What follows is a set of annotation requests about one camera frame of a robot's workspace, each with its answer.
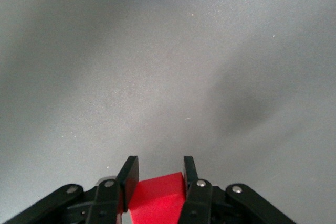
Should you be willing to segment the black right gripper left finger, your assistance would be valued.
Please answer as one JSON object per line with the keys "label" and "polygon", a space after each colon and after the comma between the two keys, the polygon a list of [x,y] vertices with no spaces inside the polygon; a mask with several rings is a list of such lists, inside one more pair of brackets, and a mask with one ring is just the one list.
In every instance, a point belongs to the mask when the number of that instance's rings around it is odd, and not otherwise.
{"label": "black right gripper left finger", "polygon": [[116,177],[102,178],[84,191],[67,184],[6,223],[121,223],[139,182],[139,159],[129,156]]}

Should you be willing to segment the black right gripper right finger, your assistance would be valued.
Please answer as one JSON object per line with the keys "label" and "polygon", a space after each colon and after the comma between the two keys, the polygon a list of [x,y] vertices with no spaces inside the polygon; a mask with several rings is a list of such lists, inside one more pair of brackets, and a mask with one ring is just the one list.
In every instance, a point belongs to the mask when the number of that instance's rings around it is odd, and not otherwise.
{"label": "black right gripper right finger", "polygon": [[245,184],[221,189],[199,178],[194,158],[184,157],[186,200],[178,223],[294,223]]}

